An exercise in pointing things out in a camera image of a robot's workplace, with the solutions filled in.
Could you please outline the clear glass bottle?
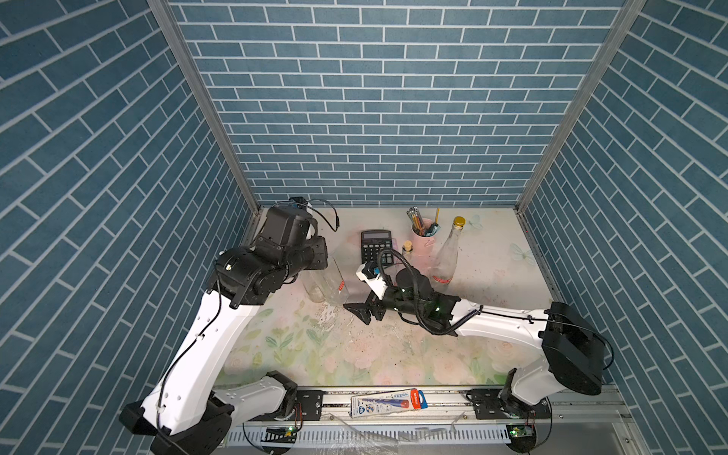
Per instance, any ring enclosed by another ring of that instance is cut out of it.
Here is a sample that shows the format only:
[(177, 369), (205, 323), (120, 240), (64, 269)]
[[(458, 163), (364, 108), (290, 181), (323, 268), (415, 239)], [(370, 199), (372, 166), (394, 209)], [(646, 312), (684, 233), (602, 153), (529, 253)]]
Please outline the clear glass bottle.
[(301, 273), (301, 282), (303, 283), (303, 288), (310, 301), (313, 303), (326, 302), (326, 297), (324, 296), (322, 285), (320, 284), (319, 270), (303, 271)]

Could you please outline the short corked glass bottle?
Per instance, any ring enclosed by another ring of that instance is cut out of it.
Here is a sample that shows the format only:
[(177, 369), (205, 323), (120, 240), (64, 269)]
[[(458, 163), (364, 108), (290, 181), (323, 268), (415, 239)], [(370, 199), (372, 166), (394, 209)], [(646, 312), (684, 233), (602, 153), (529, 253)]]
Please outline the short corked glass bottle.
[(350, 293), (335, 258), (328, 258), (327, 267), (322, 271), (320, 279), (322, 294), (329, 304), (343, 306), (347, 303)]

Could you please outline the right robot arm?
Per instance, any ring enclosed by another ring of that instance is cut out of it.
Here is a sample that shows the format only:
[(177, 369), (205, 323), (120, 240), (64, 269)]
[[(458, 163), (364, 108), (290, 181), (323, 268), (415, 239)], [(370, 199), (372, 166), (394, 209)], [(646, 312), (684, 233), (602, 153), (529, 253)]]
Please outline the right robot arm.
[(435, 291), (408, 260), (401, 263), (394, 277), (380, 258), (360, 265), (356, 276), (370, 293), (362, 303), (345, 304), (345, 309), (364, 324), (383, 320), (392, 311), (433, 336), (483, 337), (537, 351), (536, 360), (506, 375), (498, 395), (506, 413), (529, 413), (564, 390), (601, 394), (603, 373), (612, 365), (614, 349), (574, 307), (559, 301), (542, 310), (474, 303)]

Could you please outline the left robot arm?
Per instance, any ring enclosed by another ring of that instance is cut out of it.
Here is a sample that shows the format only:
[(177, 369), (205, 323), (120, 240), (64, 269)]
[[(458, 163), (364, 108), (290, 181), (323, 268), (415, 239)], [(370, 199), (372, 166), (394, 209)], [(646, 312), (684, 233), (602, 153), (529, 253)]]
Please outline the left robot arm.
[(210, 454), (228, 432), (264, 416), (296, 415), (297, 384), (277, 371), (230, 392), (213, 386), (243, 330), (267, 299), (305, 271), (328, 266), (322, 214), (303, 197), (270, 207), (248, 246), (214, 262), (198, 312), (170, 367), (142, 400), (124, 406), (121, 424), (150, 436), (154, 454)]

